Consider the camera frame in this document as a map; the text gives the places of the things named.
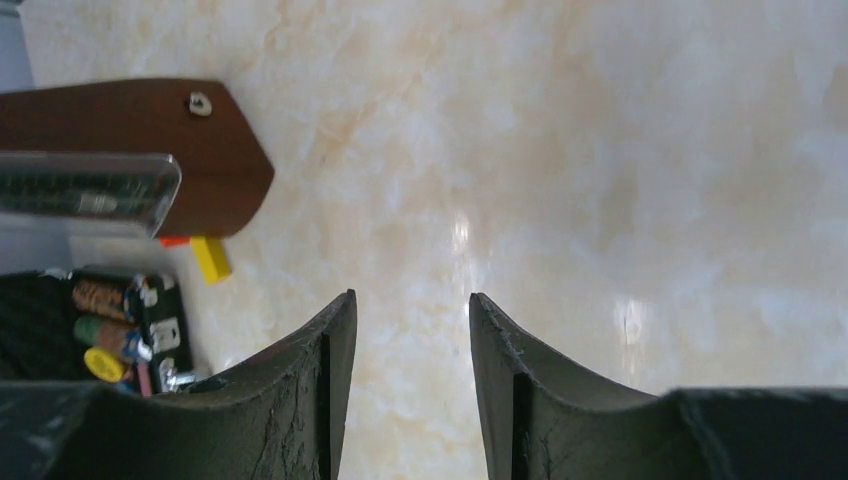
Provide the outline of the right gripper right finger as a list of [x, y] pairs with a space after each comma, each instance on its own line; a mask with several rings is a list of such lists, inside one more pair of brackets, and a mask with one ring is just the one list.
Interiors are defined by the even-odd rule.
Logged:
[[492, 479], [843, 479], [843, 388], [678, 388], [604, 377], [469, 300]]

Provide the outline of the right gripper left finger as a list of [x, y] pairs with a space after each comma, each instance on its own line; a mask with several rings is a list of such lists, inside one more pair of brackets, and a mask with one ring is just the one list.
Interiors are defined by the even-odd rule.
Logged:
[[354, 291], [243, 362], [172, 394], [5, 382], [5, 479], [335, 479], [357, 334]]

